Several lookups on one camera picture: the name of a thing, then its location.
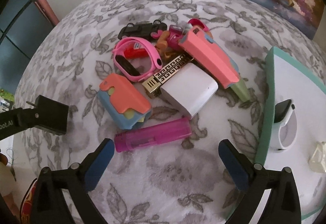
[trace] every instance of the purple lighter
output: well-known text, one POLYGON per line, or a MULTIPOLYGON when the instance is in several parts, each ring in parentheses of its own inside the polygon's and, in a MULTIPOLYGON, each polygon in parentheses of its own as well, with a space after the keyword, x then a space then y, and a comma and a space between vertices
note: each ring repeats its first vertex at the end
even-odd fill
POLYGON ((189 120, 181 118, 163 124, 115 134, 115 149, 117 152, 129 151, 140 147, 149 147, 184 139, 189 135, 191 135, 189 120))

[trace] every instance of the screw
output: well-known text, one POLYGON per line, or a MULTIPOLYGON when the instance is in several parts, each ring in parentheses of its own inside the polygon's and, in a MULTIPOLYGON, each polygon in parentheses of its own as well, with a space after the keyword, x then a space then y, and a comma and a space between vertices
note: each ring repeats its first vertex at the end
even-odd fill
POLYGON ((261 164, 259 164, 259 163, 255 163, 255 164, 254 164, 254 168, 255 168, 256 170, 261 170, 261 169, 263 168, 263 166, 261 166, 261 164))
POLYGON ((44 167, 42 169, 42 173, 48 173, 50 171, 50 168, 49 167, 44 167))
POLYGON ((291 170, 290 167, 285 167, 284 170, 285 170, 286 172, 288 172, 288 173, 291 173, 291 172, 292 172, 292 170, 291 170))
POLYGON ((73 164, 70 165, 70 168, 73 169, 73 170, 76 170, 79 168, 79 163, 78 162, 75 162, 73 164))

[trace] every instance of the white box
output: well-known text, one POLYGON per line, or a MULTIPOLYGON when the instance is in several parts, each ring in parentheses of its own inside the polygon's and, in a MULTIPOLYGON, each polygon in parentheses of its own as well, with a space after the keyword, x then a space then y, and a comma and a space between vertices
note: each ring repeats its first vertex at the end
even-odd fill
POLYGON ((218 89, 217 82, 189 63, 162 85, 162 96, 185 117, 192 119, 218 89))

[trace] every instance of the pink wristband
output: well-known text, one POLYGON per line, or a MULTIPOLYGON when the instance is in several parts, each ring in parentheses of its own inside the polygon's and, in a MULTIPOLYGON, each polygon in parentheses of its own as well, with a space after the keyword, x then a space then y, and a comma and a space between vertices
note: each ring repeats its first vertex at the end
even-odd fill
POLYGON ((150 76, 152 76, 156 70, 160 70, 162 69, 162 60, 161 57, 158 53, 158 51, 156 50, 156 48, 154 47, 154 45, 152 45, 149 41, 143 39, 143 38, 139 38, 139 37, 126 37, 123 38, 122 40, 120 40, 117 45, 115 46, 115 48, 113 49, 112 53, 114 54, 113 56, 113 62, 114 64, 117 66, 118 69, 121 70, 121 72, 126 76, 127 79, 129 79, 132 82, 139 82, 139 81, 143 81, 147 78, 149 78, 150 76), (152 65, 149 71, 147 71, 144 74, 140 74, 138 72, 139 75, 135 76, 135 75, 131 75, 127 72, 127 70, 129 72, 136 72, 137 70, 128 62, 126 61, 125 64, 126 65, 121 65, 118 61, 117 61, 117 55, 119 56, 120 60, 123 59, 125 60, 125 55, 124 55, 124 51, 128 48, 131 47, 131 45, 135 45, 135 44, 139 44, 141 45, 141 47, 143 47, 147 52, 148 55, 151 59, 152 65))

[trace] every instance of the pile of objects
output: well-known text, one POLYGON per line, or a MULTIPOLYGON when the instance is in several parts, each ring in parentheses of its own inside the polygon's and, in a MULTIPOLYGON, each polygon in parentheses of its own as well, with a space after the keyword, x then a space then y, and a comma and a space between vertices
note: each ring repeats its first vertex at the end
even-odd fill
POLYGON ((124 27, 113 52, 113 62, 124 76, 112 73, 100 84, 97 94, 116 125, 126 132, 115 135, 117 152, 183 139, 191 135, 189 120, 218 89, 231 88, 243 102, 250 99, 239 68, 213 40, 209 28, 198 19, 185 28, 153 23, 124 27), (140 73, 128 59, 146 58, 150 69, 140 73), (142 82, 150 98, 162 96, 184 116, 142 128, 152 106, 132 83, 142 82))

